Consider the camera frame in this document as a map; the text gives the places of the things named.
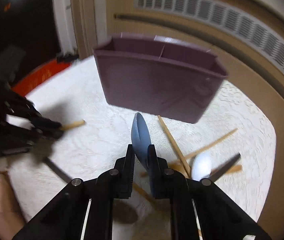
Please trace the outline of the person's hand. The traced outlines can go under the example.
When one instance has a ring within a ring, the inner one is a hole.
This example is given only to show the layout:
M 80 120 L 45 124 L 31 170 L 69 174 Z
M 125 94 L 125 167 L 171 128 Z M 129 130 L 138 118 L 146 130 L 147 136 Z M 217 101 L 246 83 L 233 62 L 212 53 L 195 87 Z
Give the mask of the person's hand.
M 0 239 L 13 239 L 26 220 L 7 171 L 0 171 Z

